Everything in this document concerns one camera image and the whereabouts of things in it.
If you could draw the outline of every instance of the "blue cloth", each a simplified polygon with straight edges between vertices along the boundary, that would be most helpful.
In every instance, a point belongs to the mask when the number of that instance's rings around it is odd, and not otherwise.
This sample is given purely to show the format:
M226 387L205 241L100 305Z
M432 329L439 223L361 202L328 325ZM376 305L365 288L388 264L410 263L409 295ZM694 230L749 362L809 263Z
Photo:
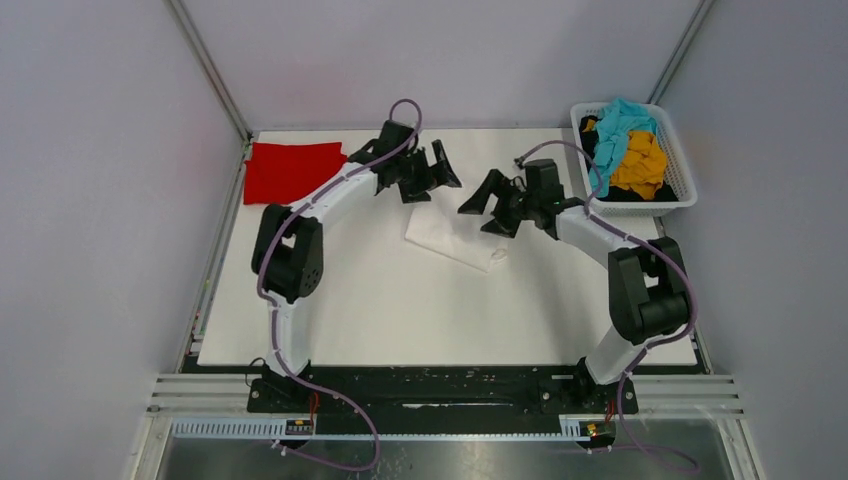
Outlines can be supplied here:
M595 123L598 132L598 146L595 148L595 163L601 170L601 192L598 198L606 197L609 193L609 179L621 164L630 137L631 130L657 134L657 121L648 113L645 107L638 103L616 98L601 110L600 120ZM589 181L592 190L598 187L597 175L589 171Z

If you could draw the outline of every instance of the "white table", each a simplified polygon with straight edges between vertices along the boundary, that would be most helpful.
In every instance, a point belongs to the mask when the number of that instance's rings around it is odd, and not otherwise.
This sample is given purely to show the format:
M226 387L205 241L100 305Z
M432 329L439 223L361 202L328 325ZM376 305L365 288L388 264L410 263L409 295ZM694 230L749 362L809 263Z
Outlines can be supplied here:
M262 132L258 141L341 141L350 154L376 134ZM570 131L565 136L570 139ZM563 131L425 130L421 145L429 147L436 138L470 195L490 168L514 175L513 158L540 142L562 139ZM534 158L557 160L566 195L572 195L563 148L547 147ZM569 161L576 157L569 154ZM245 365L267 355L268 309L256 295L250 270L263 208L239 206L200 365ZM525 222L507 260L486 274L406 242L412 208L393 187L325 231L325 272L313 294L318 300L310 331L313 365L574 364L611 325L606 270L576 248ZM657 236L650 218L614 223L642 238ZM695 361L691 343L681 341L655 349L644 363Z

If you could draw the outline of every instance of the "gray floor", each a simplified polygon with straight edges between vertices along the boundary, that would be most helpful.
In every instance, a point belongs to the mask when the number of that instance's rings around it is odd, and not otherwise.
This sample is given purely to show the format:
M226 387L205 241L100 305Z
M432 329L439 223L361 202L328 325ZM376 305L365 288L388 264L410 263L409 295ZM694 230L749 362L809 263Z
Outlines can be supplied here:
M702 473L694 478L732 478L718 432L707 421L632 422L645 443L675 447L695 457ZM629 443L619 438L619 444ZM383 457L371 472L349 474L280 457L268 442L174 438L160 478L168 480L271 479L516 479L537 478L693 478L656 465L640 452L580 454L573 443L557 442L383 442ZM304 451L338 462L362 464L372 455L370 442L313 441Z

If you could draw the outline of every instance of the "black cloth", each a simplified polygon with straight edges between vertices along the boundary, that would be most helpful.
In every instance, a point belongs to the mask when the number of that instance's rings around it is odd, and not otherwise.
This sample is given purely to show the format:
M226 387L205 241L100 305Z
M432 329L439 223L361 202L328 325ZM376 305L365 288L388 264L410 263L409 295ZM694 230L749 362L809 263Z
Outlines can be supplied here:
M594 157L595 148L598 147L598 132L594 130L590 130L588 132L583 131L586 129L586 125L589 124L589 120L597 122L598 117L594 115L587 115L580 119L580 143L583 144L583 150L586 150L586 153L590 153ZM594 175L594 173L592 173L592 167L589 165L588 161L586 162L586 171L589 172L589 175ZM645 200L641 195L633 190L625 190L612 185L609 187L609 193L607 196L604 198L598 198L598 200L602 200L604 202L676 202L678 201L678 198L677 195L674 194L674 189L671 188L671 185L663 182L663 186L657 190L653 200Z

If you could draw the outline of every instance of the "black wire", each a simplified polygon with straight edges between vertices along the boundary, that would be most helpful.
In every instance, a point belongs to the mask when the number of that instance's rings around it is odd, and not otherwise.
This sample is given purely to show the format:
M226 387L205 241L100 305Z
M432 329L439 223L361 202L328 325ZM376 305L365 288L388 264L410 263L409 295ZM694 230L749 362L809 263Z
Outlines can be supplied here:
M253 366L256 362L258 362L259 360L262 360L262 365L266 365L266 364L268 363L268 362L266 362L266 361L265 361L265 359L264 359L264 358L262 358L262 357L256 357L256 358L254 358L253 360L251 360L251 361L250 361L250 363L248 363L248 364L247 364L247 367L248 367L248 368L252 367L252 366ZM249 384L249 383L247 383L247 373L245 373L245 374L244 374L244 384L245 384L245 385L247 385L247 388L250 388L250 384Z

